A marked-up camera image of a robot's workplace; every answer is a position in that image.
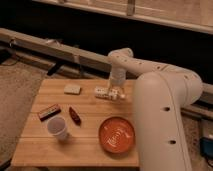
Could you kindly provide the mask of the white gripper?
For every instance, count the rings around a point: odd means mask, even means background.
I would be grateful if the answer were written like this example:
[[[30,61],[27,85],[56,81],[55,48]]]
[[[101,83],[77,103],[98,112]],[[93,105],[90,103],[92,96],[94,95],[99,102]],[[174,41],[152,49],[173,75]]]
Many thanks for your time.
[[[121,99],[125,98],[124,87],[122,87],[126,80],[126,70],[123,68],[112,67],[109,76],[109,84],[107,87],[107,94],[112,91],[114,86],[119,87],[119,95]]]

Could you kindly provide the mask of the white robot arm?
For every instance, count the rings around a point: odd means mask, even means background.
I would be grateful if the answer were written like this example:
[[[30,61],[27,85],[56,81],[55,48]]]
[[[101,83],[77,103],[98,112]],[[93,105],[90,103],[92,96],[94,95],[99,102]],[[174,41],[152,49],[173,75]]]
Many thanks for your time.
[[[200,98],[200,76],[175,65],[136,59],[129,48],[111,51],[108,61],[112,86],[121,81],[121,69],[137,76],[132,105],[141,171],[192,171],[181,109]]]

